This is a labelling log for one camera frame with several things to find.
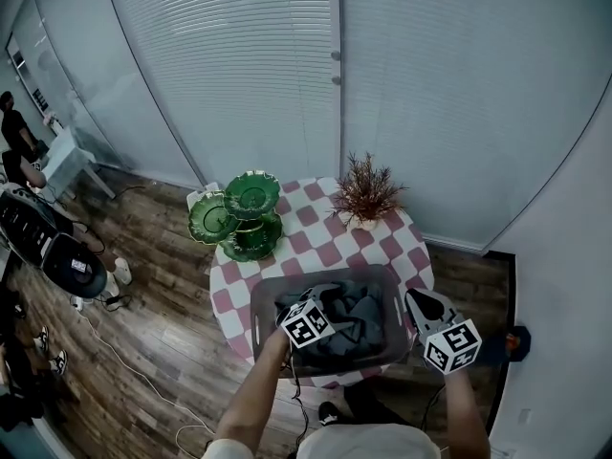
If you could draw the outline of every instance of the white sneaker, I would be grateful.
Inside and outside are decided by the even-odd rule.
[[[62,350],[57,357],[49,361],[49,364],[51,365],[51,370],[54,372],[54,374],[57,376],[63,375],[66,371],[66,366],[68,365],[68,354],[66,354],[65,350]]]
[[[119,295],[119,286],[112,272],[106,271],[106,287],[104,287],[104,292],[111,296]]]
[[[49,350],[49,328],[47,328],[46,326],[42,327],[42,330],[40,330],[38,337],[34,339],[34,345],[36,345],[36,348],[40,350],[43,354],[46,353],[47,350]]]
[[[130,267],[127,265],[127,260],[125,258],[118,258],[115,260],[115,271],[113,274],[120,281],[121,284],[125,284],[126,286],[132,282],[132,273],[130,272]]]

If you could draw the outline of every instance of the door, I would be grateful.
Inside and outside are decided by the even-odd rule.
[[[111,0],[35,3],[64,71],[123,164],[144,177],[198,186],[200,179],[142,78]]]
[[[60,122],[72,126],[79,146],[91,151],[98,162],[122,166],[120,157],[104,138],[64,73],[34,0],[24,0],[12,32],[33,80]]]

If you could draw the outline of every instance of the checkered tablecloth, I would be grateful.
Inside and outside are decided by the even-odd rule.
[[[347,230],[338,217],[331,217],[337,190],[338,183],[333,178],[300,180],[282,186],[276,212],[282,218],[284,236],[268,258],[237,263],[217,247],[210,270],[212,308],[229,345],[251,364],[251,290],[262,278],[383,264],[395,275],[401,295],[411,287],[433,288],[427,248],[410,217],[394,212],[372,231]],[[335,387],[382,371],[376,367],[300,379],[300,383]]]

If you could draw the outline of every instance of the dried plant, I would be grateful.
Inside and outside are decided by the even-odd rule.
[[[339,181],[334,211],[335,216],[348,214],[348,218],[343,219],[345,225],[353,218],[360,222],[373,221],[381,219],[387,212],[404,210],[397,194],[407,187],[395,186],[391,182],[391,168],[375,169],[370,153],[365,153],[365,160],[358,160],[351,153],[348,162],[348,173]]]

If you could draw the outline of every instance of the sneaker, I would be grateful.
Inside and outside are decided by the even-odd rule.
[[[36,348],[40,350],[43,354],[49,350],[49,328],[46,326],[42,327],[38,337],[34,339],[34,344]]]
[[[115,267],[113,274],[121,284],[127,286],[132,282],[132,273],[130,272],[130,267],[127,265],[127,260],[125,260],[125,258],[118,258],[115,260]]]
[[[104,288],[104,292],[111,297],[117,297],[119,295],[119,286],[112,272],[106,271],[106,287]]]
[[[340,412],[336,405],[330,402],[321,403],[318,407],[318,420],[323,426],[339,423]]]
[[[62,350],[59,352],[57,357],[49,361],[49,364],[51,365],[51,370],[54,372],[54,374],[57,376],[63,375],[66,371],[66,366],[68,365],[68,354],[66,354],[65,350]]]
[[[24,309],[21,307],[21,304],[15,304],[12,308],[12,313],[15,317],[18,317],[19,319],[25,319],[26,318],[26,312],[24,311]]]

